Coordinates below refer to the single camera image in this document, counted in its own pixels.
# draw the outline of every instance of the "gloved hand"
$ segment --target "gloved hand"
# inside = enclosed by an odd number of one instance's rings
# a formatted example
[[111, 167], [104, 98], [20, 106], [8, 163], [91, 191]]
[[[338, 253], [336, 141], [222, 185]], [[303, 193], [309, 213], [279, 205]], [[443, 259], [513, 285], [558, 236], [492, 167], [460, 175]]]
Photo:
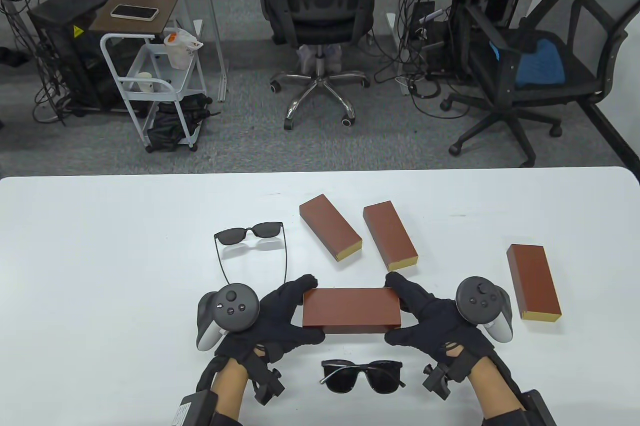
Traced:
[[215, 354], [241, 362], [256, 346], [262, 346], [267, 362], [275, 363], [284, 353], [298, 346], [322, 343], [325, 340], [322, 330], [291, 324], [297, 305], [302, 304], [304, 293], [317, 286], [318, 280], [313, 275], [304, 275], [272, 291], [260, 301], [260, 314], [253, 326], [243, 332], [228, 333]]
[[388, 273], [384, 286], [395, 291], [403, 311], [418, 319], [415, 326], [391, 330], [384, 335], [384, 341], [392, 346], [412, 346], [447, 366], [451, 366], [455, 358], [447, 356], [446, 345], [462, 345], [478, 360], [494, 350], [477, 326], [460, 316], [455, 301], [436, 298], [400, 273]]

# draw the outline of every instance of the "sunglasses temple arm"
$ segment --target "sunglasses temple arm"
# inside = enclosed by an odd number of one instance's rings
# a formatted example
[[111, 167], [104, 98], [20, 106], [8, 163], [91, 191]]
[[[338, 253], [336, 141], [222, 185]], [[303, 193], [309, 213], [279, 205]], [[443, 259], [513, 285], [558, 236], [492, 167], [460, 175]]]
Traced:
[[226, 280], [226, 284], [230, 285], [229, 278], [227, 278], [227, 274], [225, 273], [225, 269], [222, 268], [222, 260], [220, 259], [220, 251], [218, 251], [218, 240], [214, 237], [213, 242], [215, 243], [215, 254], [217, 254], [217, 263], [220, 265], [220, 270], [222, 271], [222, 275]]
[[324, 378], [322, 378], [322, 380], [320, 380], [320, 384], [324, 385], [329, 380], [329, 378], [331, 378], [331, 376], [333, 376], [334, 374], [338, 373], [339, 371], [343, 371], [343, 370], [345, 370], [347, 368], [354, 368], [354, 366], [343, 366], [341, 368], [336, 369], [336, 371], [330, 372], [328, 375], [326, 375]]
[[288, 261], [288, 253], [287, 253], [287, 235], [284, 232], [284, 223], [282, 224], [282, 237], [284, 238], [284, 281], [285, 284], [287, 282], [287, 261]]

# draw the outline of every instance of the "blue cushion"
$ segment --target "blue cushion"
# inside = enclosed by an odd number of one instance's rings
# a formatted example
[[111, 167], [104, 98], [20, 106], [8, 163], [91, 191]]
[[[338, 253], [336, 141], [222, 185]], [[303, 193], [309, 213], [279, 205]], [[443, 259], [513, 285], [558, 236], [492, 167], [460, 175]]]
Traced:
[[[500, 61], [500, 51], [489, 43]], [[565, 67], [556, 45], [549, 40], [538, 40], [535, 53], [523, 54], [518, 66], [516, 87], [526, 84], [564, 84], [567, 81]]]

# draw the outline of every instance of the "white cup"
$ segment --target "white cup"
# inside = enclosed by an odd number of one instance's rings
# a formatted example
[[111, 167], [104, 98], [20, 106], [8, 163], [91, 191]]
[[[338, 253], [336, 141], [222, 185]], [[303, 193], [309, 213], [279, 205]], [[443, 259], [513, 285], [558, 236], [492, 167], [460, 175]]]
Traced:
[[[141, 71], [140, 73], [135, 75], [135, 77], [136, 78], [153, 78], [153, 75], [151, 75], [151, 73], [148, 73], [146, 71]], [[149, 81], [148, 83], [146, 81], [138, 81], [137, 85], [138, 85], [138, 88], [140, 88], [140, 91], [142, 93], [154, 92], [154, 84], [151, 81]]]

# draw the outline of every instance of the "brown tabletop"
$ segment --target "brown tabletop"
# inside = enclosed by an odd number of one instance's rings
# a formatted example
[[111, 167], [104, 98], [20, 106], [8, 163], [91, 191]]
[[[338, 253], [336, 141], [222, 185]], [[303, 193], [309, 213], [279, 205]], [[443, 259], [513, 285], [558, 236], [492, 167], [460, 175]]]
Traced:
[[[177, 2], [178, 0], [109, 0], [100, 9], [98, 18], [91, 24], [89, 30], [103, 33], [148, 33], [159, 35], [167, 25], [167, 21], [169, 21]], [[111, 12], [119, 4], [148, 6], [150, 8], [158, 8], [159, 11], [153, 21], [114, 18], [111, 16]]]

